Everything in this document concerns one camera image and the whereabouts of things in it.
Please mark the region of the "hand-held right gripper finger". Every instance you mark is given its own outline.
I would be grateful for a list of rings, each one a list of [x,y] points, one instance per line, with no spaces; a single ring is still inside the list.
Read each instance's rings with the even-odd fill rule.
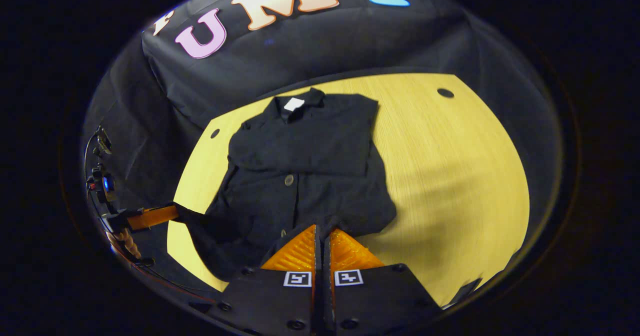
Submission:
[[[323,245],[323,324],[334,336],[417,336],[443,313],[404,263],[386,265],[344,231]]]
[[[286,243],[260,268],[246,267],[220,300],[220,319],[255,336],[310,336],[322,258],[316,226]]]

